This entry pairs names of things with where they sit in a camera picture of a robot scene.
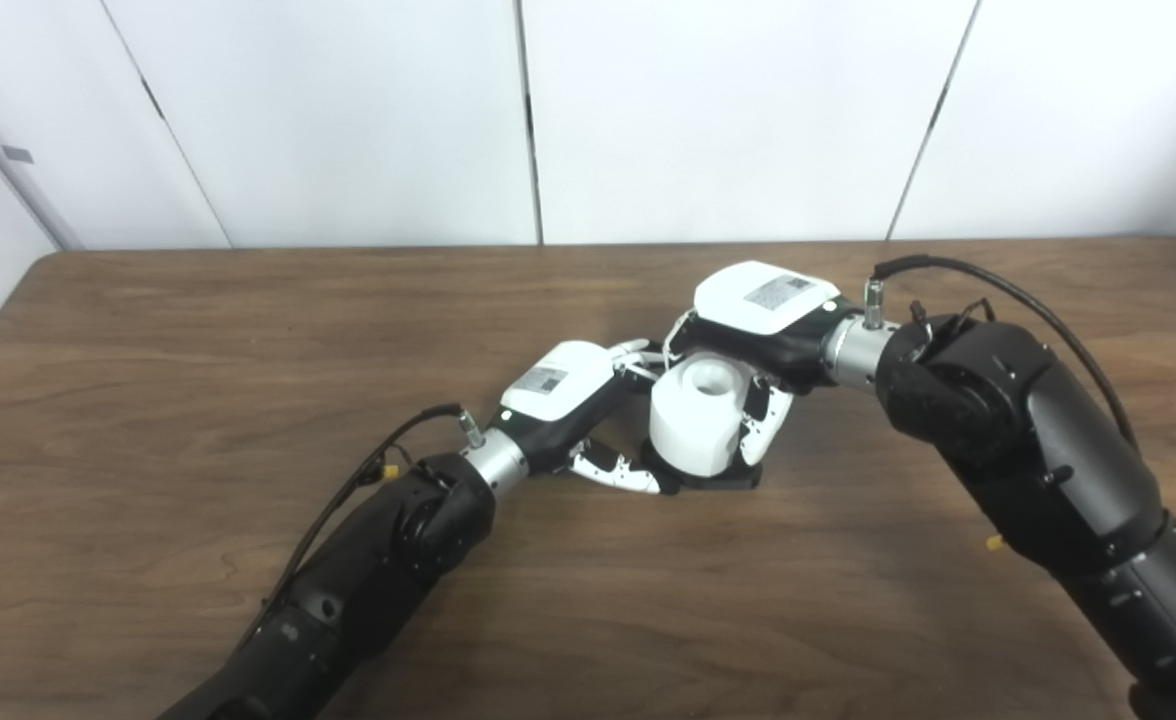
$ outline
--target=black wire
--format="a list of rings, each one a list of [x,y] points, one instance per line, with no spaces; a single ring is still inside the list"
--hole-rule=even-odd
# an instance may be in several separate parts
[[[396,451],[399,452],[399,454],[401,454],[401,459],[406,461],[407,469],[414,468],[415,461],[413,456],[410,456],[409,452],[406,452],[405,447],[401,447],[399,444],[392,444],[390,446],[388,446],[388,448],[390,448],[390,451]]]
[[[884,281],[884,279],[890,275],[902,273],[904,271],[914,271],[920,268],[946,268],[949,271],[957,271],[958,273],[964,273],[971,275],[971,278],[981,279],[993,287],[1003,291],[1007,295],[1016,299],[1018,304],[1022,304],[1033,313],[1036,313],[1045,324],[1050,325],[1051,328],[1063,341],[1071,348],[1073,354],[1077,356],[1077,360],[1085,366],[1085,372],[1090,373],[1090,378],[1094,379],[1096,386],[1100,387],[1100,392],[1104,395],[1104,401],[1108,402],[1108,409],[1112,411],[1112,418],[1117,420],[1117,429],[1125,438],[1125,441],[1138,452],[1140,444],[1135,436],[1135,428],[1131,426],[1131,419],[1125,413],[1125,407],[1122,405],[1122,398],[1117,396],[1117,389],[1112,387],[1112,382],[1109,382],[1108,375],[1104,374],[1103,368],[1100,368],[1100,364],[1096,364],[1095,356],[1090,354],[1090,351],[1085,349],[1081,340],[1077,339],[1076,334],[1073,334],[1071,329],[1068,329],[1068,324],[1060,320],[1058,315],[1055,315],[1050,307],[1043,305],[1036,296],[1033,296],[1030,292],[1023,291],[1023,288],[1016,286],[1000,276],[998,274],[991,273],[988,269],[980,268],[975,264],[968,264],[964,260],[957,260],[953,258],[937,258],[935,255],[908,255],[904,258],[896,258],[894,260],[888,260],[884,264],[877,264],[871,268],[871,279],[875,281]]]
[[[278,578],[278,584],[273,585],[272,593],[268,593],[267,600],[263,600],[263,606],[260,607],[259,613],[255,619],[250,621],[250,626],[246,629],[246,633],[241,635],[240,641],[238,641],[238,647],[233,651],[240,651],[246,642],[249,642],[250,638],[254,636],[255,632],[259,629],[260,625],[263,625],[263,620],[268,619],[268,615],[276,609],[278,605],[281,604],[282,592],[286,589],[286,585],[290,582],[290,579],[295,575],[295,571],[299,569],[300,562],[305,560],[308,548],[313,546],[313,541],[318,539],[318,533],[322,532],[326,521],[330,519],[330,515],[335,515],[335,511],[340,509],[341,505],[345,505],[347,498],[352,496],[352,492],[356,488],[365,486],[365,484],[377,482],[379,478],[374,476],[372,479],[373,471],[381,468],[383,465],[383,453],[390,447],[396,447],[401,451],[401,455],[405,456],[406,461],[409,462],[410,454],[406,452],[400,445],[397,445],[397,439],[403,436],[414,428],[415,425],[422,424],[423,420],[432,420],[433,418],[441,418],[442,415],[454,415],[459,416],[465,413],[465,407],[459,404],[448,405],[434,405],[429,409],[423,409],[414,418],[406,420],[401,424],[401,427],[393,429],[392,434],[383,439],[381,444],[370,454],[365,458],[363,461],[358,466],[355,471],[352,472],[349,479],[345,480],[345,484],[340,486],[340,489],[335,493],[335,496],[330,498],[330,501],[326,504],[322,508],[318,519],[313,520],[313,525],[305,532],[305,536],[299,539],[299,544],[295,546],[295,551],[290,553],[290,560],[286,561],[285,568],[281,571],[281,576]]]

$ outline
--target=qr code label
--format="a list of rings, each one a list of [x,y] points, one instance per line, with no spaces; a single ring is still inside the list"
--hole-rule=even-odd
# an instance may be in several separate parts
[[[813,285],[797,275],[779,275],[770,282],[749,292],[748,295],[744,295],[744,300],[753,305],[761,305],[767,311],[776,311]]]
[[[552,392],[557,388],[561,381],[564,381],[568,374],[564,369],[543,368],[543,366],[536,365],[521,375],[515,384],[512,384],[512,388],[537,392],[539,395],[552,395]]]

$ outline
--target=white plastic cover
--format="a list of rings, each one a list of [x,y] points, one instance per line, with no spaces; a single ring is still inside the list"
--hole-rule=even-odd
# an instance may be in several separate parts
[[[838,295],[835,284],[748,260],[699,284],[694,311],[714,324],[775,334]]]
[[[568,340],[553,347],[512,384],[500,402],[539,420],[560,420],[614,374],[614,361],[606,347]]]

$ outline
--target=robotic hand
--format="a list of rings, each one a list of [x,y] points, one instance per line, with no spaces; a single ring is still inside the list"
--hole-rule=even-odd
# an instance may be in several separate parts
[[[305,534],[278,587],[230,659],[160,720],[305,720],[363,660],[390,646],[437,579],[492,532],[499,498],[532,474],[563,468],[612,486],[660,492],[643,469],[587,436],[644,392],[662,356],[649,342],[610,348],[562,342],[507,388],[486,432],[463,407],[442,405],[376,447]],[[455,416],[468,446],[393,479],[385,452],[414,425]],[[387,478],[303,561],[326,520],[359,487]]]
[[[935,316],[914,302],[911,324],[884,322],[882,282],[922,266],[984,279],[1040,313],[1100,384],[1117,422],[1048,346],[1017,325],[995,322],[987,301]],[[831,284],[766,264],[707,278],[664,344],[666,359],[679,364],[655,387],[652,439],[661,458],[652,466],[684,469],[676,476],[693,487],[719,479],[708,468],[699,476],[683,448],[664,436],[660,391],[683,366],[739,368],[740,379],[770,393],[806,395],[818,386],[873,393],[896,431],[935,446],[1004,542],[1068,592],[1136,678],[1129,698],[1136,714],[1176,720],[1176,518],[1085,347],[1036,299],[957,260],[882,264],[864,295],[861,309]],[[980,307],[989,322],[971,318]],[[702,352],[681,356],[691,348]],[[688,396],[710,392],[696,386]],[[786,411],[786,404],[768,406]]]

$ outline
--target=wood grain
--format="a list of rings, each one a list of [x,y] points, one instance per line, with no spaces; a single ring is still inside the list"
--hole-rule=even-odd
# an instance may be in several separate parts
[[[1176,509],[1176,240],[62,254],[0,313],[0,719],[151,719],[420,407],[488,413],[564,338],[661,336],[756,258],[858,294],[907,252],[1023,284],[1095,351]],[[908,301],[985,293],[930,272]],[[998,313],[1049,331],[1013,302]],[[608,420],[634,447],[642,402]],[[459,445],[425,427],[410,451]],[[1128,716],[1127,675],[868,396],[794,405],[756,492],[530,480],[327,716]]]

